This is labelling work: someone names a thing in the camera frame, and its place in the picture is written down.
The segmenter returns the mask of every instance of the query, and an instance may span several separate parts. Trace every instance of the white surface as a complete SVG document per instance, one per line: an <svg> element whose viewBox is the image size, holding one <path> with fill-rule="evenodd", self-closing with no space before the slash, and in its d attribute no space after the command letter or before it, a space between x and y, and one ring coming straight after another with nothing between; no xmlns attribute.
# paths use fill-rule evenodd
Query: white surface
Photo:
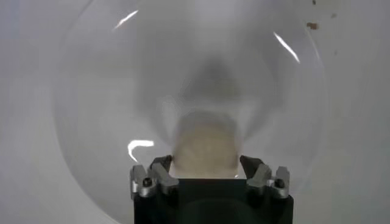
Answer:
<svg viewBox="0 0 390 224"><path fill-rule="evenodd" d="M311 34L324 62L330 102L325 150L295 195L294 219L386 222L390 5L385 0L291 2L303 21L319 23ZM1 223L113 223L66 168L51 113L51 75L42 69L55 60L59 40L85 3L0 3L5 31L0 34Z"/></svg>

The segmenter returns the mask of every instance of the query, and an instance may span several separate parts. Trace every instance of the transparent plastic dome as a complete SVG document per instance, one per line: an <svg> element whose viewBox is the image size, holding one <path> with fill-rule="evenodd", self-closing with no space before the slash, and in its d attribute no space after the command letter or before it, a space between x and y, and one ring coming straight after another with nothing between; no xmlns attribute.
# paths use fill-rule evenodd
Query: transparent plastic dome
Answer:
<svg viewBox="0 0 390 224"><path fill-rule="evenodd" d="M105 213L132 223L129 169L172 154L193 111L228 116L239 154L288 167L299 190L321 149L325 81L285 1L90 2L62 45L54 116L71 173Z"/></svg>

